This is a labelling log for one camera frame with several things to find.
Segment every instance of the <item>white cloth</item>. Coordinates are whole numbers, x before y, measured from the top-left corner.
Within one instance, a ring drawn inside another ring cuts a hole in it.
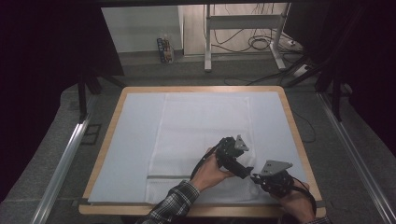
[[[254,166],[256,158],[248,97],[166,94],[148,168],[146,202],[163,200],[182,176],[191,175],[209,147],[215,146],[223,137],[236,138],[238,134],[249,151],[237,161],[244,166]],[[256,191],[257,186],[248,178],[233,177],[205,191],[199,202],[244,202],[257,196]]]

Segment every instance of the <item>aluminum rail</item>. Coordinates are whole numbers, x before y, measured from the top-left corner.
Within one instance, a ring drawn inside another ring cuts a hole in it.
[[[88,124],[90,123],[92,111],[94,109],[94,106],[96,105],[97,99],[98,96],[96,95],[90,98],[90,101],[88,102],[88,116],[81,124],[78,124],[73,131],[69,143],[64,150],[64,154],[62,155],[61,160],[59,161],[58,166],[56,167],[56,170],[52,175],[49,185],[47,186],[47,189],[44,192],[40,204],[35,210],[35,214],[30,223],[46,223],[47,218],[50,215],[52,206],[56,201],[56,197],[58,196],[59,190],[61,189],[67,172],[69,171],[69,167],[74,159],[74,156],[76,155],[82,136],[84,135],[84,132],[87,129]]]
[[[392,224],[396,223],[396,216],[394,209],[391,207],[386,195],[382,191],[381,187],[375,181],[373,175],[367,168],[361,154],[356,149],[353,141],[349,137],[347,130],[344,128],[342,122],[339,122],[331,110],[331,103],[326,95],[326,93],[318,93],[318,98],[321,101],[324,110],[326,111],[332,126],[336,130],[338,136],[340,137],[346,153],[351,159],[353,165],[355,166],[364,187],[366,187],[370,197],[372,198],[379,215],[383,218],[384,223]]]

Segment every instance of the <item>human hand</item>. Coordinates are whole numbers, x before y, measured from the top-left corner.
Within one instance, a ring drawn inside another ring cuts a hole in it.
[[[301,189],[309,189],[309,185],[304,182],[300,183],[299,181],[294,181],[294,186]],[[287,194],[281,199],[277,198],[275,195],[271,196],[279,200],[279,203],[283,206],[285,211],[297,218],[297,220],[299,220],[301,223],[315,220],[316,217],[312,204],[309,199],[301,192],[292,190],[291,193]]]
[[[227,177],[233,176],[230,171],[221,171],[216,161],[216,153],[210,155],[202,166],[196,172],[191,183],[198,188],[199,191],[216,186],[219,182]]]

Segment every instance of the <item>plaid sleeve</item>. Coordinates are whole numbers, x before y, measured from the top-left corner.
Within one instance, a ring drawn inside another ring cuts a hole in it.
[[[199,190],[190,182],[183,180],[170,189],[166,198],[158,203],[146,216],[136,224],[169,223],[189,213],[190,206],[199,196]]]
[[[328,217],[320,217],[305,224],[332,224]]]

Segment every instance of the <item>wooden table frame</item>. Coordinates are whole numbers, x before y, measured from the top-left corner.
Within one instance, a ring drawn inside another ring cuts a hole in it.
[[[286,118],[297,147],[300,160],[302,162],[310,191],[317,201],[321,201],[321,195],[318,185],[312,173],[309,160],[306,157],[305,149],[297,126],[294,122],[290,110],[288,99],[285,92],[278,86],[189,86],[189,87],[127,87],[123,89],[119,102],[114,111],[113,117],[108,126],[105,139],[99,152],[96,163],[93,167],[91,177],[87,188],[82,196],[82,202],[79,205],[79,212],[84,215],[120,215],[120,216],[143,216],[152,208],[148,203],[87,203],[91,195],[93,185],[99,176],[102,165],[110,146],[111,139],[116,129],[123,103],[128,93],[137,92],[239,92],[239,91],[276,91],[285,110]],[[280,217],[283,214],[282,208],[278,204],[221,204],[221,205],[193,205],[188,217]],[[317,217],[323,217],[326,214],[324,207],[319,207]]]

